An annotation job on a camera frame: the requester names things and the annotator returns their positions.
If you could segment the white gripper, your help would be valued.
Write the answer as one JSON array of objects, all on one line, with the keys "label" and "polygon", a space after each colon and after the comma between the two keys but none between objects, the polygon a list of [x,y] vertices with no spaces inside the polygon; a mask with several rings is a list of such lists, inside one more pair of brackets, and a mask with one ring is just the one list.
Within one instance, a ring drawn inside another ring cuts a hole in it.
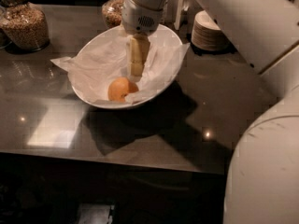
[{"label": "white gripper", "polygon": [[154,8],[137,0],[124,0],[121,11],[122,26],[127,34],[136,34],[127,36],[125,43],[127,74],[132,81],[142,78],[150,51],[147,35],[157,30],[162,15],[161,8]]}]

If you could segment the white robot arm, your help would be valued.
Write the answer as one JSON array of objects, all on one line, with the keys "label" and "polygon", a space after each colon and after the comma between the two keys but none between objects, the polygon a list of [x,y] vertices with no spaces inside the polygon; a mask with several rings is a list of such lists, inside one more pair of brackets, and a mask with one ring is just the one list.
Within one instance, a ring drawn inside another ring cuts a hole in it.
[{"label": "white robot arm", "polygon": [[184,84],[217,118],[212,141],[164,134],[198,171],[227,170],[222,209],[205,209],[203,224],[299,224],[299,10],[288,0],[195,1],[245,60],[188,64]]}]

